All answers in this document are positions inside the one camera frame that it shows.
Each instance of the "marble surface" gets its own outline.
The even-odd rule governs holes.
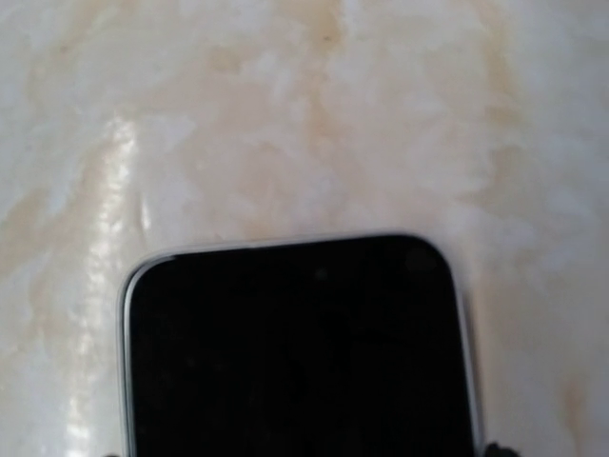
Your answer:
[[[486,436],[609,455],[609,3],[0,0],[0,455],[123,453],[163,249],[403,229],[453,259]]]

